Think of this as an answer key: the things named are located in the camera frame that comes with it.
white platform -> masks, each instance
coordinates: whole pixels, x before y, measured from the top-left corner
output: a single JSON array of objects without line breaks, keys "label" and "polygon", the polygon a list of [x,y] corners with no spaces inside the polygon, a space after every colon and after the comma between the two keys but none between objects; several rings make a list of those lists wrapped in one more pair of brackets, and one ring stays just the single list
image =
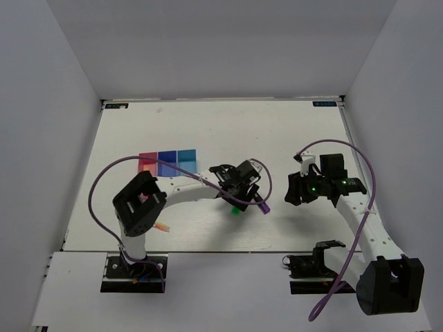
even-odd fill
[{"label": "white platform", "polygon": [[[274,190],[264,216],[250,207],[230,213],[221,199],[172,206],[159,221],[171,232],[150,230],[150,252],[310,251],[316,242],[337,239],[347,245],[353,235],[330,201],[300,207],[284,202],[288,174],[298,172],[293,155],[321,138],[347,140],[337,107],[313,107],[309,101],[174,101],[132,102],[128,109],[105,109],[71,216],[65,250],[117,251],[113,238],[89,216],[87,195],[92,181],[110,162],[142,152],[197,149],[199,169],[247,158],[266,163]],[[349,148],[327,143],[316,154],[343,153],[350,176],[358,176]],[[112,198],[136,175],[136,160],[112,169],[97,187],[93,206],[105,225],[119,231]],[[267,179],[260,181],[262,196]]]},{"label": "white platform", "polygon": [[106,253],[56,252],[33,325],[49,332],[416,332],[418,312],[366,316],[355,294],[335,295],[315,322],[322,295],[291,295],[283,254],[170,254],[164,294],[100,293]]}]

purple marker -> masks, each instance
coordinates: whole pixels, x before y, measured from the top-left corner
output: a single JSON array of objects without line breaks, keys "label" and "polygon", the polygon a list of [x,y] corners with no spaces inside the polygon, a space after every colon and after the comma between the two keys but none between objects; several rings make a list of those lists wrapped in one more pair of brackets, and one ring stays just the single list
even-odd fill
[{"label": "purple marker", "polygon": [[[258,192],[256,192],[254,195],[254,201],[263,201],[263,198],[258,194]],[[266,204],[266,202],[257,206],[260,208],[260,211],[262,211],[263,214],[268,214],[271,211],[271,208],[269,207],[269,205]]]}]

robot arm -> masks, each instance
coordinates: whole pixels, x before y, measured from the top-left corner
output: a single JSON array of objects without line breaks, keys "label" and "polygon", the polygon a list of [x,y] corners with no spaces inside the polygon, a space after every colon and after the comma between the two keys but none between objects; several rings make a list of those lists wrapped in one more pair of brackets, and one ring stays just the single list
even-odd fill
[{"label": "robot arm", "polygon": [[[145,233],[153,227],[161,211],[174,204],[222,197],[245,211],[247,204],[222,196],[215,187],[220,186],[243,202],[262,201],[257,192],[259,186],[256,184],[260,179],[260,170],[258,165],[249,160],[238,167],[220,165],[198,174],[204,182],[188,176],[156,178],[149,171],[138,173],[113,199],[124,250],[134,259],[144,259]],[[259,205],[259,208],[263,213],[269,211],[266,203]],[[125,260],[128,264],[134,264],[126,257]]]},{"label": "robot arm", "polygon": [[[315,158],[310,153],[294,158],[302,167],[300,172],[289,175],[285,201],[300,205],[326,196],[356,234],[369,196],[359,179],[347,177],[343,155],[320,156],[321,170],[315,166]],[[424,276],[420,260],[407,258],[374,213],[370,213],[366,220],[359,245],[364,262],[353,256],[343,280],[356,291],[363,312],[367,315],[415,312]],[[308,269],[306,265],[303,266],[305,274],[312,276],[314,270],[320,274],[330,271],[338,273],[348,254],[349,251],[339,241],[319,242],[313,250]],[[294,259],[295,268],[298,262]]]}]

white backdrop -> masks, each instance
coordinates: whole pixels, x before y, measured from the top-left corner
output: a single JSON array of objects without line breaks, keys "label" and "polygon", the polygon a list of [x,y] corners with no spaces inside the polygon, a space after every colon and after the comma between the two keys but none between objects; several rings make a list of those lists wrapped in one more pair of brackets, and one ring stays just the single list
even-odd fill
[{"label": "white backdrop", "polygon": [[395,0],[48,0],[98,96],[342,95]]},{"label": "white backdrop", "polygon": [[0,1],[0,325],[28,331],[100,101],[44,0]]},{"label": "white backdrop", "polygon": [[346,98],[391,237],[425,269],[422,299],[443,331],[443,21],[441,1],[399,1]]}]

colored tile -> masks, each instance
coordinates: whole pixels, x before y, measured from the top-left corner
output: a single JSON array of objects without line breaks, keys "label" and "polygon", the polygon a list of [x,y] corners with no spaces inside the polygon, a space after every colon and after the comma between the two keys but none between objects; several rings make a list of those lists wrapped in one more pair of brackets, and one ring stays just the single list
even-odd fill
[{"label": "colored tile", "polygon": [[[146,154],[139,154],[140,157],[150,157],[157,159],[157,153],[156,152],[148,152]],[[157,164],[153,160],[145,160],[145,159],[139,159],[138,160],[138,172],[141,171],[150,171],[152,176],[157,176]]]},{"label": "colored tile", "polygon": [[194,174],[197,173],[197,153],[195,149],[180,150],[177,153],[177,157],[180,168],[183,168],[184,170]]},{"label": "colored tile", "polygon": [[[177,166],[177,151],[161,151],[159,152],[159,159]],[[166,177],[177,176],[177,171],[166,165],[159,164],[158,175]]]}]

